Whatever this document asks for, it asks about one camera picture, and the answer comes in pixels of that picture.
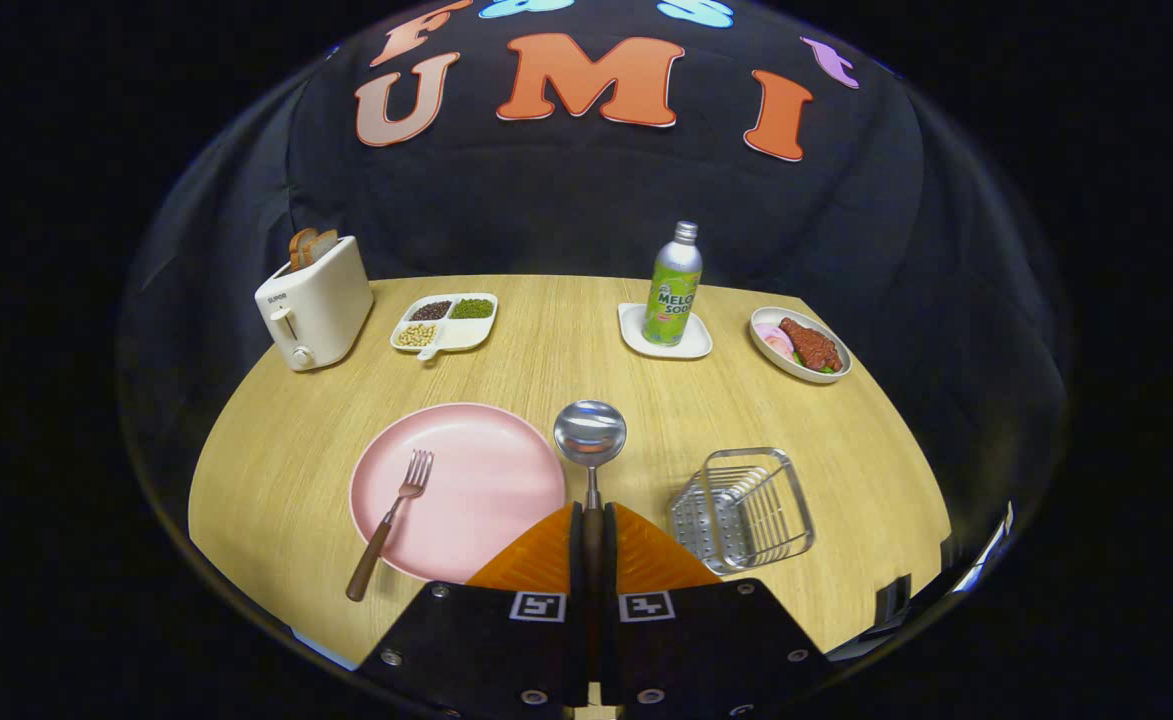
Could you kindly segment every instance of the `white toaster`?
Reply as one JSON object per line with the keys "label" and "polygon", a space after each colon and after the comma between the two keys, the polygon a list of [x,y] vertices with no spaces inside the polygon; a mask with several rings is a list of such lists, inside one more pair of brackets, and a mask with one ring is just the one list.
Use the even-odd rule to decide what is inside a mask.
{"label": "white toaster", "polygon": [[343,359],[372,310],[372,288],[354,236],[340,238],[307,269],[276,270],[253,297],[274,346],[293,371]]}

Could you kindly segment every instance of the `toast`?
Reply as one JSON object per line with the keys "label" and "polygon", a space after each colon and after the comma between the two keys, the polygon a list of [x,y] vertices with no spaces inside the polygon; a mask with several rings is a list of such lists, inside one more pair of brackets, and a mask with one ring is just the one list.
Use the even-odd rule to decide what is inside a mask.
{"label": "toast", "polygon": [[330,250],[333,250],[338,245],[338,231],[328,231],[326,233],[320,233],[312,242],[304,242],[301,244],[301,265],[304,269],[310,269],[311,265],[317,264],[320,258],[324,258]]}
{"label": "toast", "polygon": [[289,272],[294,273],[306,266],[306,264],[303,263],[301,247],[311,242],[316,242],[314,227],[304,229],[301,232],[293,236],[293,240],[289,242]]}

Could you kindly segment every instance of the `meat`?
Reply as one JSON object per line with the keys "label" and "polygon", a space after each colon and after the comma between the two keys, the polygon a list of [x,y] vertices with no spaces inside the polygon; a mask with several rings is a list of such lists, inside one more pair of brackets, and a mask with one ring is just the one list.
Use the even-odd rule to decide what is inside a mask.
{"label": "meat", "polygon": [[809,368],[811,371],[830,368],[836,373],[843,368],[843,364],[839,361],[839,354],[834,349],[834,342],[830,342],[828,337],[814,330],[805,328],[804,325],[789,318],[784,318],[777,327],[782,333],[786,333],[786,337],[791,338],[791,342],[795,345],[795,352],[800,354],[800,360],[805,368]]}

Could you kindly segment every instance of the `fork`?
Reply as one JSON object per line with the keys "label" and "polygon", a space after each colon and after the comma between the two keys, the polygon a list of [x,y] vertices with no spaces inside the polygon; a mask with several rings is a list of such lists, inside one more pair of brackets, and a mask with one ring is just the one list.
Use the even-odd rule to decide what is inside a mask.
{"label": "fork", "polygon": [[368,586],[368,578],[372,577],[372,568],[377,564],[377,557],[381,556],[381,546],[386,544],[386,536],[389,536],[389,522],[395,518],[395,510],[404,498],[416,497],[426,491],[426,480],[430,478],[430,467],[435,464],[434,451],[414,450],[413,460],[408,462],[408,473],[404,475],[404,483],[399,487],[399,497],[394,505],[389,507],[381,518],[381,524],[377,525],[377,531],[368,538],[368,546],[362,550],[359,564],[355,565],[354,573],[350,576],[347,585],[347,597],[353,602],[362,600],[362,591]]}

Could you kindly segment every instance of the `wooden table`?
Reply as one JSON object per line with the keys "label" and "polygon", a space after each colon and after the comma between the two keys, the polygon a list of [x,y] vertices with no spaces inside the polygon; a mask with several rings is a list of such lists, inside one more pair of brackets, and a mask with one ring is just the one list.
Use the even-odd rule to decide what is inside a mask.
{"label": "wooden table", "polygon": [[[868,629],[875,591],[901,575],[923,587],[950,534],[937,482],[891,401],[857,364],[830,386],[806,383],[759,354],[747,334],[765,305],[816,315],[784,296],[701,286],[694,311],[714,351],[659,360],[624,345],[619,303],[647,281],[472,276],[373,281],[377,305],[341,364],[286,368],[271,347],[221,412],[190,487],[190,538],[235,585],[321,646],[362,660],[422,583],[379,564],[365,602],[344,596],[362,551],[348,510],[350,471],[368,441],[402,415],[441,402],[484,402],[547,439],[583,398],[626,416],[626,450],[601,469],[604,501],[670,530],[669,501],[711,451],[781,447],[795,462],[818,539],[758,577],[822,651]],[[484,345],[440,352],[432,366],[391,348],[421,296],[491,292],[499,318]],[[564,461],[568,497],[586,471]]]}

